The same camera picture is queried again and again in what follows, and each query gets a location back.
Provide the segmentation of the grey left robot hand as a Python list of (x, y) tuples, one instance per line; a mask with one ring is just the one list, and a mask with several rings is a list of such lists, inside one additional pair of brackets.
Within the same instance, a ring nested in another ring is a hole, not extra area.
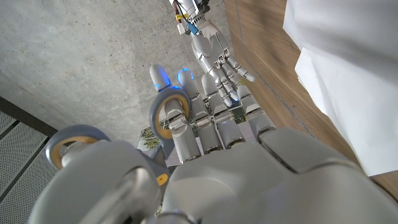
[(55, 177), (29, 223), (396, 223), (397, 202), (326, 144), (277, 129), (251, 92), (238, 98), (254, 140), (243, 138), (209, 75), (204, 102), (188, 69), (171, 84), (154, 64), (144, 154), (99, 129), (74, 125), (45, 147)]

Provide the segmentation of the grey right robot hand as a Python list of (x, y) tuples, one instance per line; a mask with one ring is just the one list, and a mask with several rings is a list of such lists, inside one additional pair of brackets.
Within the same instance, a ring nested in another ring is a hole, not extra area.
[(193, 53), (203, 71), (214, 81), (216, 92), (225, 105), (231, 106), (233, 101), (239, 100), (237, 76), (250, 82), (254, 82), (255, 77), (237, 61), (223, 33), (209, 19), (196, 23), (195, 27), (198, 32), (191, 35)]

